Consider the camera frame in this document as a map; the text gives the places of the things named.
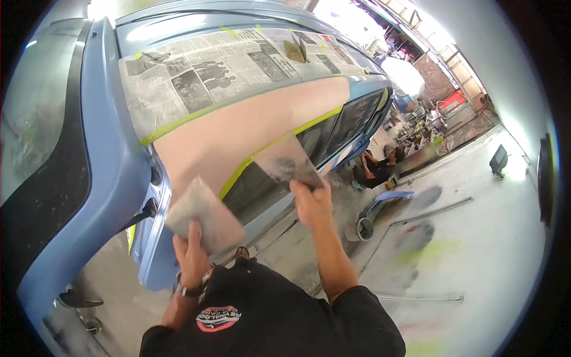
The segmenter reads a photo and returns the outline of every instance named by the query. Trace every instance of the tinted window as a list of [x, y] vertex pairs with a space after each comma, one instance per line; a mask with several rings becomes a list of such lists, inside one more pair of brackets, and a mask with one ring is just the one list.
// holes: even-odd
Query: tinted window
[[377, 108], [382, 91], [367, 94], [343, 106], [325, 153], [320, 156], [321, 159], [328, 158], [365, 128]]
[[[316, 162], [323, 149], [338, 114], [302, 131], [297, 135], [311, 161]], [[247, 224], [284, 198], [289, 191], [279, 186], [255, 162], [250, 163], [224, 196], [222, 202], [232, 211], [241, 224]]]
[[288, 194], [252, 162], [224, 196], [222, 202], [241, 224], [247, 224]]
[[301, 146], [305, 149], [305, 153], [315, 166], [322, 163], [317, 162], [317, 159], [325, 143], [327, 143], [327, 139], [329, 139], [331, 129], [333, 129], [338, 116], [339, 114], [334, 114], [297, 135]]

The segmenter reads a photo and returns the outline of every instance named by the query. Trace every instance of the metal rod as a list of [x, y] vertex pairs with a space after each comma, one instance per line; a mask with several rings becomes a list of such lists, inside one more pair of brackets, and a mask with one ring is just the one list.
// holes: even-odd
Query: metal rod
[[454, 203], [448, 204], [448, 205], [446, 205], [446, 206], [444, 206], [444, 207], [440, 207], [440, 208], [437, 208], [437, 209], [435, 209], [435, 210], [428, 211], [428, 212], [425, 212], [425, 213], [423, 213], [423, 214], [419, 214], [418, 216], [410, 217], [410, 218], [407, 218], [407, 219], [399, 219], [399, 220], [396, 220], [396, 221], [394, 221], [394, 222], [391, 223], [391, 226], [393, 226], [394, 224], [409, 222], [410, 220], [420, 219], [420, 218], [424, 218], [424, 217], [427, 217], [427, 216], [430, 216], [430, 215], [433, 215], [433, 214], [436, 214], [436, 213], [440, 213], [440, 212], [449, 210], [450, 208], [454, 208], [454, 207], [456, 207], [456, 206], [459, 206], [459, 205], [461, 205], [461, 204], [464, 204], [464, 203], [466, 203], [466, 202], [470, 202], [470, 201], [472, 201], [472, 200], [473, 200], [472, 196], [469, 196], [469, 197], [466, 197], [466, 198], [464, 198], [464, 199], [461, 199], [461, 200], [458, 201], [458, 202], [454, 202]]
[[449, 299], [404, 298], [402, 296], [391, 296], [391, 295], [382, 295], [382, 294], [375, 294], [375, 296], [379, 300], [413, 301], [413, 302], [421, 302], [421, 303], [461, 303], [464, 301], [464, 297], [462, 295], [460, 295], [456, 298], [449, 298]]

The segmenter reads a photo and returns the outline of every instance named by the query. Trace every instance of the hand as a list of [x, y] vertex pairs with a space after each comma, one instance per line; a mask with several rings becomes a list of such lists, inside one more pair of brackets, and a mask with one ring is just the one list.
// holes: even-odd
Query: hand
[[180, 283], [185, 288], [196, 288], [209, 267], [208, 257], [200, 248], [200, 223], [192, 220], [188, 227], [188, 242], [178, 235], [172, 237], [176, 260], [180, 265]]
[[289, 183], [289, 189], [295, 195], [297, 217], [312, 231], [333, 227], [331, 186], [325, 180], [322, 181], [325, 188], [313, 193], [301, 182], [291, 180]]

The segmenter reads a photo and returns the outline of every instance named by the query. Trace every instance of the foot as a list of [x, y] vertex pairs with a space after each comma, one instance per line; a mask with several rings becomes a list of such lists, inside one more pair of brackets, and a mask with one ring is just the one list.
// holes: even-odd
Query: foot
[[238, 247], [238, 249], [236, 249], [236, 258], [238, 258], [239, 256], [241, 256], [242, 258], [245, 259], [249, 259], [250, 258], [250, 252], [248, 251], [248, 249], [246, 247]]

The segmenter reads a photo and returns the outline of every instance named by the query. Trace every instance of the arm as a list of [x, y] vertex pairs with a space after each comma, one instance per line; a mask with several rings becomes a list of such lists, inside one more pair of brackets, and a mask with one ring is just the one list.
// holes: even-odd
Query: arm
[[333, 221], [331, 187], [324, 182], [325, 188], [315, 190], [292, 180], [289, 187], [295, 195], [295, 206], [299, 220], [311, 230], [319, 277], [329, 303], [343, 291], [357, 286], [357, 272], [343, 250], [341, 240]]
[[369, 158], [369, 160], [371, 160], [371, 162], [374, 163], [375, 165], [378, 165], [380, 163], [379, 160], [375, 159], [373, 155], [369, 154], [368, 152], [365, 151], [363, 154], [365, 155], [365, 157]]
[[[180, 283], [186, 288], [197, 288], [202, 283], [202, 277], [208, 269], [208, 257], [200, 248], [200, 223], [193, 221], [188, 229], [188, 242], [176, 234], [172, 237], [175, 247], [176, 260], [180, 264]], [[183, 323], [196, 314], [198, 297], [182, 296], [175, 291], [171, 302], [163, 314], [160, 324], [179, 329]]]
[[367, 167], [367, 162], [365, 161], [365, 155], [361, 154], [359, 157], [361, 159], [361, 167], [365, 172], [365, 178], [368, 180], [375, 179], [376, 178], [375, 175], [373, 175], [373, 173]]

